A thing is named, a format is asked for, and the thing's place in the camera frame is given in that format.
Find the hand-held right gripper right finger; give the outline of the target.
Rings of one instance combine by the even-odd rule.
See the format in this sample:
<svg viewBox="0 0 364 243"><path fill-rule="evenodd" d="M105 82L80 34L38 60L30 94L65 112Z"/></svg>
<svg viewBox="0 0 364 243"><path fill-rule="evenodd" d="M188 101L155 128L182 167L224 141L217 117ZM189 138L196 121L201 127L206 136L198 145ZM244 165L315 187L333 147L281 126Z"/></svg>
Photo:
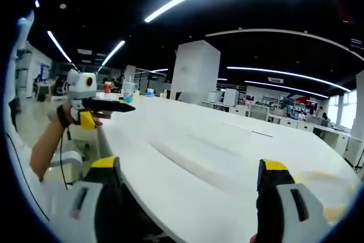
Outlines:
<svg viewBox="0 0 364 243"><path fill-rule="evenodd" d="M259 161L257 192L256 242L320 242L325 237L329 224L322 203L295 182L284 164Z"/></svg>

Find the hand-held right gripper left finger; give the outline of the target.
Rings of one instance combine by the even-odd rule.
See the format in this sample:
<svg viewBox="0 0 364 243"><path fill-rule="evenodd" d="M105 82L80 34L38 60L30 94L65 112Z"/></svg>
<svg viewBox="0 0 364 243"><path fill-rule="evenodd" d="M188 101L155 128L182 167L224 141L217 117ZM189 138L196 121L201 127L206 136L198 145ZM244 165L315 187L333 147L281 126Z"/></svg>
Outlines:
<svg viewBox="0 0 364 243"><path fill-rule="evenodd" d="M122 223L119 158L95 161L53 206L52 229L60 242L116 242Z"/></svg>

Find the person's left hand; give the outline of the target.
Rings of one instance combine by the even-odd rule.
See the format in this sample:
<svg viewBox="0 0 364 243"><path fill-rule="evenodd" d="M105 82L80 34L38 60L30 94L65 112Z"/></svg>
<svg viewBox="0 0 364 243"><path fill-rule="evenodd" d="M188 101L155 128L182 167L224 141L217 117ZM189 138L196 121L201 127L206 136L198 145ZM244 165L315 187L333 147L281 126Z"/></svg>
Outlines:
<svg viewBox="0 0 364 243"><path fill-rule="evenodd" d="M111 119L111 114L93 112L90 110L76 110L72 107L72 104L68 101L62 104L65 111L65 115L70 123L80 125L84 129L95 129L97 126L101 126L102 122L99 118Z"/></svg>

